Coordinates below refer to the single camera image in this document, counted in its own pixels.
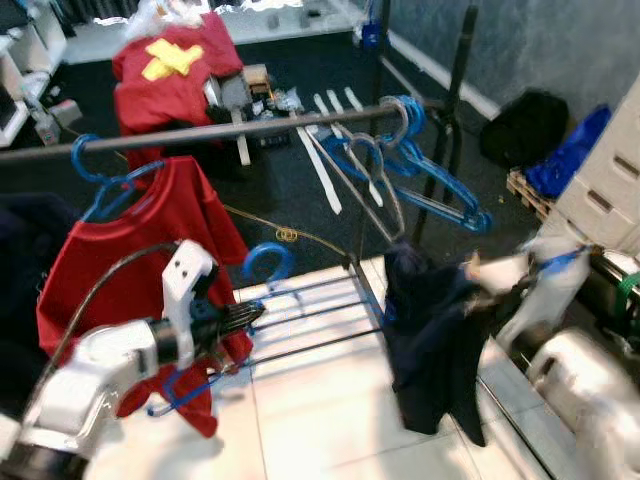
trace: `drying rack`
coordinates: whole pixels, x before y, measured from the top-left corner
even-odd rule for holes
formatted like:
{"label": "drying rack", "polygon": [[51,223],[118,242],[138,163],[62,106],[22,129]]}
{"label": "drying rack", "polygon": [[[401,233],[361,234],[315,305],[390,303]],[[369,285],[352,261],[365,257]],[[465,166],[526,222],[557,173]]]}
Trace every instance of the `drying rack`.
{"label": "drying rack", "polygon": [[[390,11],[390,0],[385,0],[383,5],[383,30],[386,33],[389,28],[389,11]],[[448,143],[449,132],[453,131],[453,158],[449,163],[449,172],[454,174],[457,172],[457,168],[459,165],[459,155],[460,155],[460,124],[456,120],[456,108],[457,103],[459,101],[458,91],[460,88],[460,84],[462,82],[462,74],[464,72],[464,66],[466,64],[466,58],[468,56],[468,47],[470,45],[470,34],[468,32],[473,31],[473,26],[475,23],[475,16],[477,14],[477,9],[475,7],[470,7],[470,10],[467,12],[467,18],[465,19],[465,29],[463,30],[463,35],[460,39],[460,45],[458,47],[458,54],[456,65],[454,68],[454,75],[452,80],[452,89],[450,91],[449,97],[447,101],[442,104],[437,100],[430,100],[424,98],[419,92],[402,76],[402,74],[393,66],[390,60],[386,57],[386,47],[382,48],[382,53],[379,57],[379,62],[377,66],[377,73],[374,76],[374,85],[373,85],[373,93],[379,94],[381,91],[381,79],[383,74],[383,69],[388,70],[403,86],[405,86],[412,96],[415,96],[417,100],[419,100],[425,109],[432,114],[435,114],[439,117],[439,136],[438,142],[436,145],[436,157],[434,160],[438,160],[439,163],[442,163],[444,159],[444,155],[446,153],[446,147]],[[86,153],[98,153],[98,152],[112,152],[116,150],[132,150],[146,147],[157,147],[157,146],[173,146],[173,145],[185,145],[185,144],[193,144],[199,142],[208,142],[211,140],[235,140],[240,136],[246,135],[248,137],[251,136],[261,136],[265,134],[274,134],[278,132],[285,132],[289,130],[296,129],[298,127],[304,127],[309,125],[331,125],[334,123],[344,123],[344,122],[353,122],[353,121],[362,121],[362,120],[370,120],[370,133],[376,134],[378,130],[378,121],[384,117],[393,117],[398,116],[398,110],[392,105],[379,105],[379,106],[370,106],[365,107],[362,110],[347,110],[342,113],[332,113],[326,116],[321,116],[318,114],[306,114],[292,118],[283,118],[283,119],[275,119],[269,122],[260,122],[253,121],[247,122],[243,124],[223,124],[223,125],[212,125],[212,126],[204,126],[204,127],[194,127],[187,128],[182,130],[172,130],[166,132],[157,132],[143,135],[135,135],[128,137],[115,137],[115,138],[107,138],[107,139],[97,139],[91,142],[88,142],[85,145]],[[26,148],[20,150],[13,150],[7,152],[0,152],[0,167],[3,165],[10,165],[16,163],[24,163],[28,161],[46,161],[52,159],[59,158],[69,158],[71,156],[73,145],[65,144],[65,145],[55,145],[49,147],[34,147],[34,148]],[[427,181],[425,184],[425,196],[432,196],[433,188],[435,182]],[[358,337],[363,337],[366,335],[377,334],[381,332],[380,325],[382,319],[382,308],[378,303],[376,296],[369,284],[367,276],[361,266],[361,256],[362,256],[362,241],[364,238],[367,217],[365,214],[365,208],[361,207],[362,214],[360,216],[360,221],[358,224],[358,232],[355,237],[355,245],[351,253],[347,254],[347,258],[345,259],[344,267],[345,271],[348,273],[340,278],[315,283],[311,285],[305,285],[298,289],[291,290],[282,290],[273,292],[271,297],[273,296],[282,296],[282,295],[292,295],[296,292],[312,289],[312,288],[322,288],[326,287],[330,284],[351,280],[356,288],[358,293],[359,301],[357,302],[349,302],[345,305],[333,306],[330,309],[323,311],[314,311],[309,314],[301,314],[299,316],[286,318],[284,320],[280,320],[277,322],[271,322],[268,324],[260,325],[257,327],[259,330],[264,330],[269,327],[273,327],[276,325],[280,325],[287,322],[292,322],[295,320],[301,320],[311,315],[319,315],[323,313],[331,313],[332,311],[337,311],[341,309],[346,309],[349,307],[353,307],[356,305],[362,305],[367,311],[369,320],[371,322],[370,329],[346,335],[343,337],[339,337],[336,339],[328,340],[325,342],[321,342],[318,344],[302,347],[299,349],[266,356],[263,358],[257,358],[249,363],[245,364],[243,368],[251,368],[256,365],[278,360],[284,357],[297,355],[303,352],[308,352],[311,350],[315,350],[318,348],[327,347],[329,345],[349,341]],[[414,240],[419,242],[422,234],[422,227],[424,226],[424,222],[426,220],[426,214],[421,213],[420,218],[418,219],[418,223],[414,229]],[[489,397],[510,423],[516,434],[520,437],[525,446],[529,449],[533,457],[538,461],[541,468],[545,471],[545,473],[552,480],[557,480],[557,477],[553,474],[550,468],[546,465],[542,457],[536,452],[535,448],[531,444],[531,442],[527,439],[525,433],[518,426],[515,419],[511,416],[511,414],[507,411],[504,405],[500,402],[500,400],[493,393],[491,388],[478,376],[478,384],[486,390],[489,394]]]}

